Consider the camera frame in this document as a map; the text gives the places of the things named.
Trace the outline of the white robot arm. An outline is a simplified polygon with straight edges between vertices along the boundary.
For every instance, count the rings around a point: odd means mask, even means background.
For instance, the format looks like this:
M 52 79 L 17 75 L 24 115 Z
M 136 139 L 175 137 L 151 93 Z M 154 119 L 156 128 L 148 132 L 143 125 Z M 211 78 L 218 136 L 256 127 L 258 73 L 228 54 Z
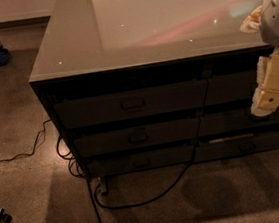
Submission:
M 246 17 L 240 31 L 259 32 L 262 41 L 274 47 L 269 57 L 258 59 L 257 88 L 251 104 L 254 116 L 268 116 L 279 107 L 279 0 L 264 0 Z

